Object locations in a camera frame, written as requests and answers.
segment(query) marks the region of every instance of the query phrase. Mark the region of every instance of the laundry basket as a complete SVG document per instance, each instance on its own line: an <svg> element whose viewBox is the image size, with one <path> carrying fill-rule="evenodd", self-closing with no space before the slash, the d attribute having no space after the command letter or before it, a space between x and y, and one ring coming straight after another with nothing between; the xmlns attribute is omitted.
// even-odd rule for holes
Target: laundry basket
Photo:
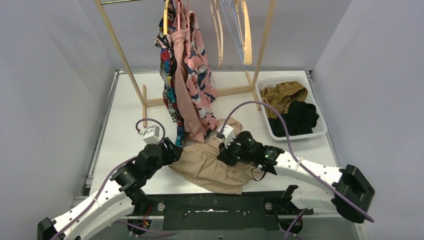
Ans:
<svg viewBox="0 0 424 240"><path fill-rule="evenodd" d="M305 99L305 102L316 106L316 113L319 115L319 118L316 121L316 126L312 128L313 133L290 136L290 140L313 138L313 137L325 134L327 132L326 121L324 121L323 114L321 113L321 110L317 105L317 101L315 101L315 98L314 98L314 95L312 94L312 90L309 83L303 77L286 76L286 77L275 77L275 78L268 78L264 80L258 80L256 82L255 88L256 88L256 94L259 98L259 101L262 102L260 91L265 89L266 87L275 87L279 83L293 82L293 81L299 82L307 89L307 97ZM286 141L287 137L285 136L278 137L273 134L273 131L271 130L270 122L268 121L267 112L265 111L265 106L261 105L260 108L262 109L263 119L265 120L266 127L268 128L268 132L271 135L271 138L274 141Z"/></svg>

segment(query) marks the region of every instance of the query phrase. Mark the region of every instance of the white table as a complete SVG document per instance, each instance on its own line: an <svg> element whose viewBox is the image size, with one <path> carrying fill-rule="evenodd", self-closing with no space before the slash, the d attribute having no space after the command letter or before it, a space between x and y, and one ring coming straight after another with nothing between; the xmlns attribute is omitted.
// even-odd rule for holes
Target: white table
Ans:
<svg viewBox="0 0 424 240"><path fill-rule="evenodd" d="M244 71L215 71L213 72L213 76L218 88L237 87L247 84ZM292 76L299 76L306 79L304 71L263 71L259 74L258 80ZM140 87L142 84L146 85L147 99L162 97L164 83L158 72L135 74L135 78ZM253 100L251 93L220 96L211 106L215 116L224 119L234 107L249 100ZM136 122L143 116L142 111L142 105L131 84L130 78L127 74L120 74L95 167L90 194L100 187L107 174L116 165L136 156L144 148L142 136L135 129ZM165 105L148 107L147 117L160 121L166 128L166 136L172 141L175 140L177 135L176 124L172 122ZM243 129L250 131L258 142L285 150L288 149L285 142L272 141L264 117L257 110L255 104L242 106L232 117L241 122ZM303 157L306 160L327 166L335 167L337 165L326 135L295 140L292 142L292 147L298 157ZM249 182L243 187L243 192L282 191L293 184L299 186L307 185L307 183L293 178L267 174L259 182ZM208 190L185 180L167 166L158 170L142 189L148 195L210 193Z"/></svg>

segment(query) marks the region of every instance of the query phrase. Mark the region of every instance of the brown cloth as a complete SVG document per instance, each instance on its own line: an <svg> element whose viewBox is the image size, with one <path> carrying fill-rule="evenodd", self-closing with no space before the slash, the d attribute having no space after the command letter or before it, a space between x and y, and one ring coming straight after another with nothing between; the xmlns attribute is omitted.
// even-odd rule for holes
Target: brown cloth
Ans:
<svg viewBox="0 0 424 240"><path fill-rule="evenodd" d="M308 90L298 81L287 81L279 83L277 86L269 86L260 91L260 97L266 104L271 105L280 114L289 111L290 103L293 101L304 102L308 95ZM268 118L276 119L277 115L266 108Z"/></svg>
<svg viewBox="0 0 424 240"><path fill-rule="evenodd" d="M218 120L218 126L224 124L225 119ZM237 135L242 129L242 124L232 117L227 125L234 128ZM220 194L242 194L243 185L259 179L264 173L254 169L252 165L237 163L228 166L217 159L220 153L220 139L212 136L208 143L196 143L184 148L179 161L169 165L176 173L184 176L191 183Z"/></svg>

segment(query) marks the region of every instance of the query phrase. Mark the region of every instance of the clothing rack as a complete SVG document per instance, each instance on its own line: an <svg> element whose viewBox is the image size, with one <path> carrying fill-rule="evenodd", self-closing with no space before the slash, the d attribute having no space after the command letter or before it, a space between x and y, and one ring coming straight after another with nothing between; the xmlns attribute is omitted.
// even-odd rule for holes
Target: clothing rack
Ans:
<svg viewBox="0 0 424 240"><path fill-rule="evenodd" d="M146 85L144 84L142 85L142 88L140 91L139 85L137 84L136 78L134 77L133 72L131 71L130 65L128 64L127 58L125 57L124 51L122 50L121 44L118 40L115 30L112 27L108 14L106 13L105 8L103 7L103 5L108 5L108 4L128 3L128 2L137 2L137 1L143 1L143 0L112 0L112 1L103 1L103 2L101 2L101 0L94 0L98 8L98 11L101 15L101 18L103 19L104 24L106 25L106 28L109 31L109 34L112 38L113 43L115 44L116 50L119 53L119 56L123 62L123 65L125 66L129 79L131 80L131 83L134 86L135 92L137 93L137 96L140 99L140 102L143 107L143 118L146 118L147 107L162 105L164 104L164 101L162 98L146 99L145 96L146 96L147 89L146 89ZM260 43L259 55L257 57L256 68L254 71L253 79L251 78L249 71L246 70L245 73L246 73L246 78L248 83L247 85L218 89L216 94L217 97L251 92L253 95L253 99L256 101L258 100L258 95L255 92L255 84L258 80L259 71L261 70L262 58L264 56L265 47L267 45L268 34L270 32L276 3L277 3L277 0L269 0L268 15L266 17L266 22L264 26L262 40ZM258 110L261 109L259 104L257 104L256 107ZM143 126L146 128L147 126L146 121L143 122Z"/></svg>

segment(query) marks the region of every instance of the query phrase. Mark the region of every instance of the black cloth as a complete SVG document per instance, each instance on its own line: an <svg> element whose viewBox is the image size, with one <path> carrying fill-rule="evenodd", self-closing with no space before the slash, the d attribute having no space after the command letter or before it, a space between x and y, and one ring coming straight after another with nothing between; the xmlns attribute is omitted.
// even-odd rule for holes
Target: black cloth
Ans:
<svg viewBox="0 0 424 240"><path fill-rule="evenodd" d="M293 101L288 107L287 113L281 114L287 125L288 134L290 136L311 134L312 128L317 125L320 115L317 114L315 105L304 101ZM276 137L285 137L283 124L280 119L268 118L272 133Z"/></svg>

